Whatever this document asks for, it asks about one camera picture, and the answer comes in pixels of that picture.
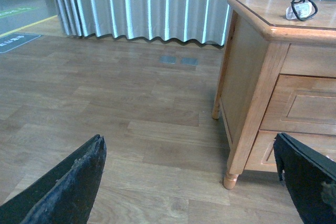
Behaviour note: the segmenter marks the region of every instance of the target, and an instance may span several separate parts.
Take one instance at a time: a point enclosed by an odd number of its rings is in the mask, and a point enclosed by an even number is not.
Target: gray floor
[[[36,9],[0,18],[0,35],[57,14],[54,0],[0,0],[0,11],[19,7]]]

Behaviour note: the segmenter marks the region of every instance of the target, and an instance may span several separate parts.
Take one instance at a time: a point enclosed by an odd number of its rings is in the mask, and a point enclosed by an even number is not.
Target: turned wooden leg
[[[217,120],[219,118],[219,111],[220,111],[219,104],[215,103],[214,108],[212,109],[212,118],[213,119]]]
[[[239,174],[231,174],[226,172],[226,175],[223,179],[223,186],[228,190],[233,189],[236,185],[238,176]]]

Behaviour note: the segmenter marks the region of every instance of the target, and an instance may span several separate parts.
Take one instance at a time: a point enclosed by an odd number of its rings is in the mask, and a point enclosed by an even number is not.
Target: cabinet drawer
[[[336,47],[291,44],[280,73],[336,77]]]
[[[336,79],[280,75],[260,129],[336,135]]]
[[[276,172],[273,142],[278,132],[259,131],[245,169]],[[336,161],[336,137],[288,133],[290,136],[306,144],[315,151],[329,156]]]

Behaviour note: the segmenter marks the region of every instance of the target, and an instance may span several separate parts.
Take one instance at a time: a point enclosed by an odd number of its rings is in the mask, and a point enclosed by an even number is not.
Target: wooden cabinet
[[[232,8],[213,118],[231,147],[223,184],[244,169],[276,172],[273,141],[286,132],[336,160],[336,3],[286,20],[289,0],[228,0]]]

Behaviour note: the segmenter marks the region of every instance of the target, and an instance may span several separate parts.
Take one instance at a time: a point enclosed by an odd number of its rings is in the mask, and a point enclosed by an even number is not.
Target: wooden floor
[[[222,50],[56,30],[0,55],[0,203],[101,134],[108,155],[88,223],[302,223],[274,173],[221,185],[228,144],[211,111]]]

